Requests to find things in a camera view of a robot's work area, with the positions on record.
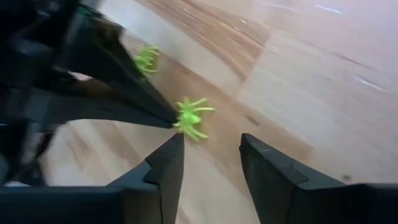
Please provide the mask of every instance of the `black plastic claw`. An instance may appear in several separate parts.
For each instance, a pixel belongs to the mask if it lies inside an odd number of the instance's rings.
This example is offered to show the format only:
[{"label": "black plastic claw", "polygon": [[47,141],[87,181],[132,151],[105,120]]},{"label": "black plastic claw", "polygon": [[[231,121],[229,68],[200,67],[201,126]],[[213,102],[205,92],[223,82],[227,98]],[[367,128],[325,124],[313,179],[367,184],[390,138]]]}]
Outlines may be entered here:
[{"label": "black plastic claw", "polygon": [[240,146],[244,176],[261,223],[397,223],[397,184],[345,185],[250,134]]},{"label": "black plastic claw", "polygon": [[32,106],[26,109],[30,114],[37,111],[32,108],[34,105],[45,103],[45,118],[30,116],[40,120],[43,131],[51,131],[53,124],[75,119],[109,119],[172,128],[172,123],[153,116],[98,80],[79,81],[67,72],[56,70],[52,70],[48,77],[52,78],[36,84],[34,97],[28,104]]},{"label": "black plastic claw", "polygon": [[98,13],[78,12],[58,66],[101,80],[140,109],[168,123],[177,122],[174,109],[137,69],[120,43],[122,32],[120,25]]},{"label": "black plastic claw", "polygon": [[0,223],[174,224],[183,154],[176,134],[105,187],[0,188]]}]

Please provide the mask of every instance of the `wooden floor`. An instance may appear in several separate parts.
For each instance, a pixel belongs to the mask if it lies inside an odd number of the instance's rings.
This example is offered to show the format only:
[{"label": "wooden floor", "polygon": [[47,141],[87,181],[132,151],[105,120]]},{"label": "wooden floor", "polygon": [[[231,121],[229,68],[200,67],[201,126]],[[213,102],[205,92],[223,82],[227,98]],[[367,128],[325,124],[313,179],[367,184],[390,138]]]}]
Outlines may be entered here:
[{"label": "wooden floor", "polygon": [[[398,182],[398,1],[107,0],[124,45],[162,52],[171,103],[208,97],[210,139],[185,143],[177,223],[258,223],[241,133],[346,183]],[[105,185],[175,130],[74,121],[43,159],[52,185]]]}]

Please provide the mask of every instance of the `spider leg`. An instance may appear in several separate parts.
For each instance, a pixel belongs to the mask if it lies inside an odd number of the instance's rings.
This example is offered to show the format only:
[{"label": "spider leg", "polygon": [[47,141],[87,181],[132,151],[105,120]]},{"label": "spider leg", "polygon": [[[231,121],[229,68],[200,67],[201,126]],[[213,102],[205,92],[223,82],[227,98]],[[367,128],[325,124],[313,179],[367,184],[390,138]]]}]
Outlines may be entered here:
[{"label": "spider leg", "polygon": [[196,112],[196,111],[214,111],[216,109],[214,109],[214,108],[194,108],[193,110]]},{"label": "spider leg", "polygon": [[183,126],[181,125],[180,122],[173,124],[173,126],[176,127],[176,128],[178,128],[178,131],[179,131],[180,133],[184,133],[184,132],[185,132],[185,130],[184,130],[184,128],[183,128]]},{"label": "spider leg", "polygon": [[155,50],[148,50],[148,52],[150,52],[150,53],[152,53],[152,54],[154,54],[154,55],[159,56],[159,53],[157,53]]},{"label": "spider leg", "polygon": [[184,97],[183,104],[184,104],[185,106],[188,106],[188,105],[190,104],[190,103],[189,103],[188,97]]},{"label": "spider leg", "polygon": [[146,49],[157,50],[158,48],[154,46],[147,46]]},{"label": "spider leg", "polygon": [[151,69],[142,68],[142,67],[141,67],[141,69],[142,69],[142,71],[144,71],[144,72],[157,72],[157,70],[151,70]]},{"label": "spider leg", "polygon": [[193,128],[193,127],[189,127],[188,130],[189,130],[191,133],[193,133],[194,135],[199,136],[199,137],[201,137],[201,138],[209,138],[209,136],[207,136],[206,134],[203,134],[203,133],[199,132],[198,130],[196,130],[196,129]]},{"label": "spider leg", "polygon": [[182,103],[180,103],[180,102],[176,102],[176,104],[181,108],[181,109],[183,109],[184,108],[184,105],[182,104]]},{"label": "spider leg", "polygon": [[138,70],[140,70],[140,72],[146,76],[146,77],[152,77],[153,74],[151,74],[151,72],[146,72],[145,69],[142,66],[137,66]]},{"label": "spider leg", "polygon": [[196,102],[190,103],[189,106],[194,108],[194,107],[198,106],[199,104],[206,102],[207,100],[208,100],[208,98],[203,98]]},{"label": "spider leg", "polygon": [[195,142],[199,141],[198,137],[195,136],[195,133],[192,132],[192,127],[191,128],[185,128],[184,129],[184,133],[187,134]]}]

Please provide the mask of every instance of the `black plastic part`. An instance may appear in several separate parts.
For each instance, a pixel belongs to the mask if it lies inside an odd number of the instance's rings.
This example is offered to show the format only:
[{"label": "black plastic part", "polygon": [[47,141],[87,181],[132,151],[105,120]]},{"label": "black plastic part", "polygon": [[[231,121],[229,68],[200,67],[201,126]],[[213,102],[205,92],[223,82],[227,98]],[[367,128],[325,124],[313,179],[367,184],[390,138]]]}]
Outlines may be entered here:
[{"label": "black plastic part", "polygon": [[137,69],[120,43],[123,30],[119,24],[82,6],[75,14],[57,65],[101,80],[141,109],[175,123],[174,109]]},{"label": "black plastic part", "polygon": [[183,136],[176,134],[105,187],[1,188],[0,223],[174,224],[182,174]]},{"label": "black plastic part", "polygon": [[0,154],[0,183],[4,183],[6,181],[8,174],[8,163],[6,158],[2,154]]},{"label": "black plastic part", "polygon": [[261,223],[398,223],[397,184],[344,185],[250,134],[239,149]]},{"label": "black plastic part", "polygon": [[45,187],[45,177],[42,172],[41,165],[39,161],[36,159],[29,163],[28,166],[25,166],[19,173],[17,177],[18,181],[34,187]]},{"label": "black plastic part", "polygon": [[[136,68],[123,28],[96,0],[0,3],[0,153],[8,180],[45,152],[71,120],[106,119],[172,128],[176,112]],[[81,81],[72,72],[93,77]],[[45,134],[39,146],[31,141]]]}]

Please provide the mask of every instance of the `green toy spider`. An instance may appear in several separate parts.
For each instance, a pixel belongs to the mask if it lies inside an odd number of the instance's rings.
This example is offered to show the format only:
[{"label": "green toy spider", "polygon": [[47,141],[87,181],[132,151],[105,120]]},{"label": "green toy spider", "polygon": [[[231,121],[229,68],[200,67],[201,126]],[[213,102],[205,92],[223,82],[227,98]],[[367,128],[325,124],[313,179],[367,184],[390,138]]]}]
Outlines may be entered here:
[{"label": "green toy spider", "polygon": [[157,72],[155,58],[159,56],[157,47],[143,46],[138,54],[134,57],[137,68],[145,75],[146,78],[152,78]]},{"label": "green toy spider", "polygon": [[190,103],[187,97],[184,97],[183,103],[177,102],[180,110],[180,116],[177,118],[178,122],[174,124],[180,132],[187,134],[194,141],[198,142],[199,138],[209,138],[206,134],[197,131],[193,126],[201,123],[201,118],[197,115],[198,111],[214,111],[214,108],[197,107],[206,102],[208,99],[204,98],[196,102]]}]

